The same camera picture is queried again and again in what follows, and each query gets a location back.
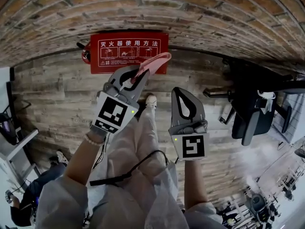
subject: chair armrest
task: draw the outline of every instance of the chair armrest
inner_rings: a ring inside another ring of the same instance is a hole
[[[257,126],[259,115],[260,115],[259,110],[253,112],[249,122],[246,124],[246,129],[244,131],[244,136],[242,139],[243,146],[248,146],[251,143],[252,137],[254,135]]]

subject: chair wheel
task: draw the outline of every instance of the chair wheel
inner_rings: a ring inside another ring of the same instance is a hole
[[[225,119],[223,119],[222,117],[220,117],[220,119],[219,119],[219,121],[220,121],[220,123],[225,123]]]

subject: red sign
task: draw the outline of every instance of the red sign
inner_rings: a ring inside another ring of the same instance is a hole
[[[168,34],[162,32],[113,32],[91,36],[91,73],[113,73],[118,68],[139,65],[168,52]],[[166,74],[167,64],[156,73]]]

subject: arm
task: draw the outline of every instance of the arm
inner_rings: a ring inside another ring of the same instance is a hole
[[[200,160],[185,162],[184,204],[188,210],[194,205],[208,202]]]
[[[10,198],[11,198],[11,200],[13,200],[12,207],[19,208],[19,206],[20,206],[19,199],[14,195],[11,195]]]
[[[102,144],[104,136],[90,131],[88,138]],[[88,206],[86,183],[99,147],[82,141],[67,165],[63,177],[43,187],[36,217],[36,228],[81,229]]]
[[[104,140],[103,136],[100,136],[93,131],[90,131],[87,135],[91,141],[102,145]],[[86,185],[98,151],[99,147],[83,140],[69,161],[63,175],[80,184]]]

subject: bracelet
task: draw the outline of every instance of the bracelet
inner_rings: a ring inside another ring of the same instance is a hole
[[[100,147],[103,144],[103,143],[96,143],[96,142],[90,140],[90,138],[88,137],[87,134],[85,134],[84,138],[88,143],[90,143],[91,145],[97,146],[97,147]]]

